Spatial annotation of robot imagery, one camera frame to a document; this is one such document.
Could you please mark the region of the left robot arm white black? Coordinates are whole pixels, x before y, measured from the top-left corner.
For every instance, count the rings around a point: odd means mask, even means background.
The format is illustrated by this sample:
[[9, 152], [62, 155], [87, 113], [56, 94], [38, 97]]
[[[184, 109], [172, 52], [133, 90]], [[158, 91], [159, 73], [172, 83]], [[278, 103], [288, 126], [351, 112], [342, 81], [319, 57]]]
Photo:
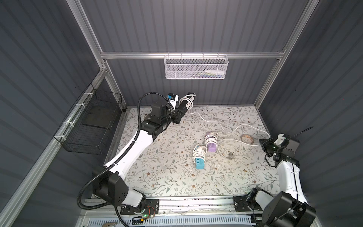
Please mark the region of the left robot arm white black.
[[170, 123], [179, 124], [187, 111], [192, 108], [192, 105], [187, 101], [182, 101], [178, 108], [172, 112], [170, 112], [169, 107], [169, 105], [152, 106], [150, 115], [140, 123], [133, 139], [119, 154], [107, 162], [103, 169], [98, 168], [93, 172], [93, 175], [97, 176], [110, 168], [92, 182], [94, 195], [114, 207], [129, 205], [141, 210], [144, 209], [146, 196], [129, 188], [124, 179], [142, 152], [167, 129]]

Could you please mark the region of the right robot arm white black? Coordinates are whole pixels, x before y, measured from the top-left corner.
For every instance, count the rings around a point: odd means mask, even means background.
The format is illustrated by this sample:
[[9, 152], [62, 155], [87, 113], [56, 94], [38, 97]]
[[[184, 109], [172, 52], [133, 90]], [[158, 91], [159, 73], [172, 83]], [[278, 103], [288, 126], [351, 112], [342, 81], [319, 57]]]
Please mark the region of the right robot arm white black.
[[270, 195], [261, 188], [253, 188], [247, 201], [254, 202], [262, 211], [265, 227], [309, 227], [316, 218], [300, 181], [300, 163], [294, 158], [300, 141], [280, 134], [277, 138], [260, 139], [265, 158], [273, 158], [278, 171], [280, 192]]

